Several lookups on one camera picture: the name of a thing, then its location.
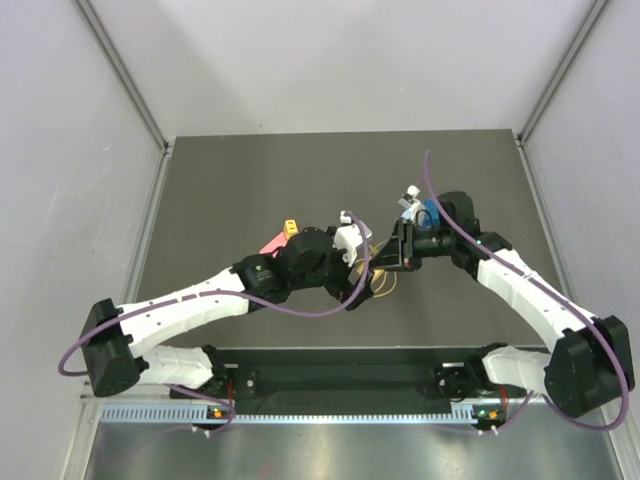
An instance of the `white wall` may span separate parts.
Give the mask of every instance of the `white wall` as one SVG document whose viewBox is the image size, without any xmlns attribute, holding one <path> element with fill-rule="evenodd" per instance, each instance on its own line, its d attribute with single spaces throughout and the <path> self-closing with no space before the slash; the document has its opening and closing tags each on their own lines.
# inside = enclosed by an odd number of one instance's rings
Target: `white wall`
<svg viewBox="0 0 640 480">
<path fill-rule="evenodd" d="M 92 0 L 166 136 L 519 130 L 591 0 Z"/>
<path fill-rule="evenodd" d="M 52 479 L 79 393 L 56 365 L 123 291 L 159 151 L 70 1 L 0 3 L 0 464 Z"/>
<path fill-rule="evenodd" d="M 579 299 L 631 329 L 640 374 L 640 3 L 616 0 L 530 141 Z M 632 395 L 636 418 L 640 398 Z"/>
</svg>

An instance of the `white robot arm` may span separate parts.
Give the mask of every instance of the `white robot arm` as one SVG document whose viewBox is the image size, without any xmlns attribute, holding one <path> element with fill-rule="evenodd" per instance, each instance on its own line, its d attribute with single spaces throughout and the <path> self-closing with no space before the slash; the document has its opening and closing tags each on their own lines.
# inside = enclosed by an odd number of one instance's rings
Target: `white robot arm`
<svg viewBox="0 0 640 480">
<path fill-rule="evenodd" d="M 432 203 L 417 200 L 418 193 L 412 187 L 401 199 L 405 213 L 364 273 L 368 279 L 366 288 L 346 309 L 356 308 L 373 296 L 369 282 L 374 269 L 411 272 L 422 266 L 424 258 L 447 256 L 505 300 L 538 333 L 549 352 L 504 344 L 479 349 L 464 362 L 471 393 L 513 385 L 548 395 L 572 417 L 618 397 L 621 387 L 617 376 L 590 331 L 565 306 L 532 284 L 530 280 L 534 279 L 560 296 L 506 240 L 494 232 L 480 230 L 471 199 L 464 192 L 438 197 L 465 232 L 500 259 L 515 265 L 521 274 L 463 241 L 439 218 Z M 160 344 L 212 321 L 251 313 L 262 307 L 256 298 L 282 303 L 292 291 L 322 286 L 345 302 L 355 290 L 350 275 L 363 239 L 344 215 L 341 221 L 341 227 L 326 232 L 305 229 L 291 237 L 276 255 L 251 255 L 204 282 L 169 295 L 119 308 L 110 300 L 94 305 L 83 333 L 116 317 L 121 320 L 82 347 L 96 396 L 115 395 L 136 383 L 169 383 L 192 389 L 205 388 L 212 382 L 221 384 L 225 369 L 215 349 L 178 349 Z M 366 227 L 363 231 L 366 237 L 371 236 Z M 624 324 L 616 317 L 601 320 L 577 305 L 569 305 L 591 319 L 605 336 L 623 365 L 629 389 L 633 389 L 633 366 Z"/>
<path fill-rule="evenodd" d="M 224 366 L 214 348 L 161 344 L 215 320 L 251 313 L 262 308 L 256 303 L 259 300 L 277 304 L 294 290 L 324 287 L 346 303 L 356 288 L 350 274 L 364 243 L 363 234 L 366 238 L 372 234 L 366 225 L 351 223 L 345 212 L 340 219 L 338 228 L 326 232 L 305 229 L 277 251 L 246 257 L 203 282 L 168 295 L 117 308 L 111 300 L 96 303 L 83 334 L 115 318 L 120 321 L 82 346 L 94 394 L 116 395 L 138 383 L 197 389 L 216 381 Z M 366 284 L 356 301 L 345 308 L 356 308 L 370 296 Z"/>
</svg>

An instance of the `white arm link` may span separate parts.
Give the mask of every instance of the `white arm link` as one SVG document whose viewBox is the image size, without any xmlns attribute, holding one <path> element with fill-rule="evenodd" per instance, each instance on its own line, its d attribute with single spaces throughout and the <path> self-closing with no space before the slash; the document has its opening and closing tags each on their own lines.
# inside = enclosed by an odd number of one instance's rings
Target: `white arm link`
<svg viewBox="0 0 640 480">
<path fill-rule="evenodd" d="M 244 315 L 249 311 L 249 301 L 244 298 L 231 295 L 199 296 L 201 292 L 211 290 L 242 292 L 244 285 L 238 275 L 227 269 L 204 282 L 169 295 L 121 305 L 124 313 L 128 313 L 165 301 L 175 302 L 173 305 L 143 313 L 121 323 L 122 333 L 131 335 L 133 339 L 129 344 L 133 358 L 144 355 L 151 348 L 176 335 L 220 318 Z"/>
<path fill-rule="evenodd" d="M 584 328 L 584 324 L 571 312 L 529 282 L 529 278 L 535 278 L 538 282 L 556 291 L 522 261 L 518 252 L 504 249 L 496 252 L 496 255 L 514 264 L 525 275 L 517 275 L 498 261 L 490 258 L 481 260 L 478 264 L 478 283 L 498 294 L 518 312 L 540 335 L 550 352 L 553 352 L 556 341 L 564 336 L 563 330 L 578 331 Z M 573 305 L 587 318 L 590 319 L 594 316 L 593 313 Z"/>
<path fill-rule="evenodd" d="M 546 395 L 544 368 L 549 365 L 550 359 L 551 355 L 548 353 L 503 347 L 489 352 L 482 363 L 491 383 L 514 385 Z"/>
<path fill-rule="evenodd" d="M 158 346 L 143 357 L 149 364 L 138 384 L 176 384 L 199 388 L 213 376 L 211 360 L 201 348 Z"/>
</svg>

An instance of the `gray work surface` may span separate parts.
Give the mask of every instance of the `gray work surface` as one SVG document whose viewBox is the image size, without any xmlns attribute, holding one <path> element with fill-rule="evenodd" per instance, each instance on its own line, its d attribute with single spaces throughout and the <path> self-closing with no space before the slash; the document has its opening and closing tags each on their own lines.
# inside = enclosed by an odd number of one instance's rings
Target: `gray work surface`
<svg viewBox="0 0 640 480">
<path fill-rule="evenodd" d="M 509 130 L 329 133 L 178 138 L 138 298 L 198 283 L 256 253 L 294 218 L 325 229 L 352 210 L 387 239 L 398 198 L 432 151 L 438 193 L 464 190 L 485 230 L 511 241 L 547 281 L 558 280 Z M 336 305 L 324 289 L 287 306 Z M 538 345 L 533 330 L 448 259 L 401 274 L 396 291 L 357 310 L 304 319 L 268 310 L 226 318 L 171 341 L 193 347 Z"/>
<path fill-rule="evenodd" d="M 558 421 L 546 405 L 529 406 L 498 437 L 426 425 L 236 425 L 209 440 L 172 431 L 136 451 L 167 427 L 101 424 L 85 480 L 622 478 L 608 435 Z M 103 459 L 124 462 L 109 469 Z"/>
</svg>

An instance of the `pink object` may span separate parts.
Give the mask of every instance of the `pink object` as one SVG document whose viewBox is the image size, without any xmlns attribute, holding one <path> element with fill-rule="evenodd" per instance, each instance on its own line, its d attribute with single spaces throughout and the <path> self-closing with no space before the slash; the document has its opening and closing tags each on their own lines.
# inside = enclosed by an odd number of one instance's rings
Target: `pink object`
<svg viewBox="0 0 640 480">
<path fill-rule="evenodd" d="M 284 232 L 280 232 L 273 240 L 267 243 L 262 249 L 260 249 L 260 253 L 271 253 L 278 247 L 284 247 L 287 244 L 287 237 L 284 236 Z"/>
</svg>

